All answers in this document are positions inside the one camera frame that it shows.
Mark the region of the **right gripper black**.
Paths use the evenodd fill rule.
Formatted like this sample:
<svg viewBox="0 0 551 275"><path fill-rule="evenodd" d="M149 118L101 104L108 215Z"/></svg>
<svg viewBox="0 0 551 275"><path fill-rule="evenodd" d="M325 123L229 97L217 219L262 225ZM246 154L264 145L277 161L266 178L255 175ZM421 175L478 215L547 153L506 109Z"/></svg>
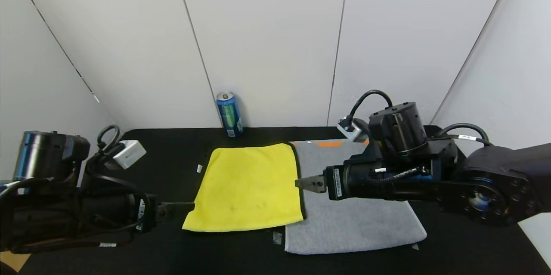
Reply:
<svg viewBox="0 0 551 275"><path fill-rule="evenodd" d="M374 184L369 180L373 163L344 162L326 167L323 175L296 179L295 187L314 193L328 192L329 199L372 198Z"/></svg>

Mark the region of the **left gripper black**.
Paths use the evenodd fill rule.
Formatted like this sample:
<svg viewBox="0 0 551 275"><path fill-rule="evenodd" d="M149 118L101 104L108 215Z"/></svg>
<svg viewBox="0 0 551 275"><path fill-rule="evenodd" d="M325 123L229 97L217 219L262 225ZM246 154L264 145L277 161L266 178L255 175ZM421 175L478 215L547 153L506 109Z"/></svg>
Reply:
<svg viewBox="0 0 551 275"><path fill-rule="evenodd" d="M157 218L173 218L195 209L193 202L161 202L156 196L135 193L83 193L81 222L100 233L136 232L151 230Z"/></svg>

